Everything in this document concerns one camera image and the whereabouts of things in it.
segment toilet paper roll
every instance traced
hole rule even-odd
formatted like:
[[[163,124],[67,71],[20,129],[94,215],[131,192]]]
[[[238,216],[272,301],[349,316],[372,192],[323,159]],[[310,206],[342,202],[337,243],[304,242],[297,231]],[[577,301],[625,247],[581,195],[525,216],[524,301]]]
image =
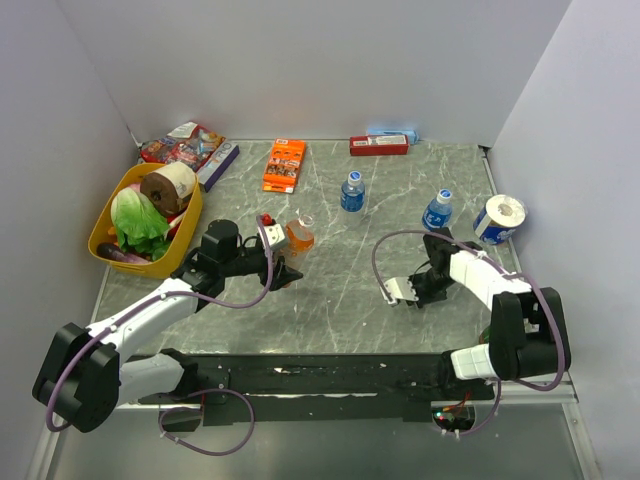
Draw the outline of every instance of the toilet paper roll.
[[[520,200],[508,195],[494,195],[473,222],[473,230],[485,243],[496,245],[506,241],[527,217]]]
[[[168,217],[187,208],[197,182],[191,168],[175,162],[146,175],[140,192],[151,200],[158,212]]]

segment yellow basket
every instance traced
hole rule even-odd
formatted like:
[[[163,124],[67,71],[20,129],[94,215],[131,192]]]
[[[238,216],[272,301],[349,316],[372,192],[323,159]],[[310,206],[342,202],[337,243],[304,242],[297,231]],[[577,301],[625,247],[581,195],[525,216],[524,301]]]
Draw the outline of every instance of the yellow basket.
[[[182,219],[182,222],[180,222],[178,232],[173,238],[167,253],[165,253],[162,258],[146,265],[136,265],[102,258],[98,256],[97,253],[98,245],[101,243],[113,243],[113,237],[109,236],[107,233],[109,228],[113,226],[113,223],[111,222],[111,202],[113,201],[113,198],[123,188],[128,187],[132,183],[140,183],[142,181],[142,177],[147,173],[153,172],[163,166],[164,165],[161,163],[143,163],[136,165],[126,173],[122,180],[120,180],[115,191],[111,194],[111,198],[109,198],[107,205],[102,210],[100,218],[98,218],[98,222],[95,227],[93,227],[93,231],[89,237],[89,251],[91,252],[91,255],[108,263],[120,272],[132,273],[134,275],[142,275],[143,277],[151,278],[168,278],[169,275],[171,275],[171,273],[180,266],[180,263],[187,252],[187,248],[189,248],[191,237],[196,229],[198,218],[202,211],[202,194],[200,193],[200,187],[197,183],[196,188],[193,191],[193,195],[191,196],[191,200],[189,201],[189,206],[187,207],[185,216]]]

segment lettuce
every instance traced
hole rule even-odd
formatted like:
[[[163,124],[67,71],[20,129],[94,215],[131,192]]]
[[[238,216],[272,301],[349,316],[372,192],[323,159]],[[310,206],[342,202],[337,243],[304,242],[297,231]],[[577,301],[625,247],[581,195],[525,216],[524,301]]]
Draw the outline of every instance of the lettuce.
[[[124,252],[148,253],[155,261],[169,248],[170,242],[165,239],[169,230],[167,219],[147,197],[130,187],[120,190],[113,199],[111,221]]]

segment white wall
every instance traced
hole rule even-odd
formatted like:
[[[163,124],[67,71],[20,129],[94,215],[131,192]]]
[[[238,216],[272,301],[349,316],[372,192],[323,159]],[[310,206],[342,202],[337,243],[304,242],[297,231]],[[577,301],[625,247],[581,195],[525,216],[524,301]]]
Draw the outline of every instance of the white wall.
[[[640,3],[573,0],[491,151],[530,208],[516,247],[562,295],[607,479],[640,478]]]
[[[87,238],[135,148],[53,0],[3,3],[0,65],[0,477],[14,480],[44,420],[31,387],[55,331],[89,320],[104,268]]]
[[[493,145],[569,0],[58,0],[140,140],[368,124]]]

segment eggplant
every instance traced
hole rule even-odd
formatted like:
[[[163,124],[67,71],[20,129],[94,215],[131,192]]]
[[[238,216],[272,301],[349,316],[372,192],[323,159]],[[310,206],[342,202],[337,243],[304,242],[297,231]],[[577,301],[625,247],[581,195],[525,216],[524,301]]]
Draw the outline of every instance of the eggplant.
[[[96,252],[99,257],[106,258],[107,260],[114,260],[116,262],[135,263],[138,265],[147,265],[151,263],[142,257],[134,255],[133,253],[124,253],[113,243],[101,243],[98,245]]]

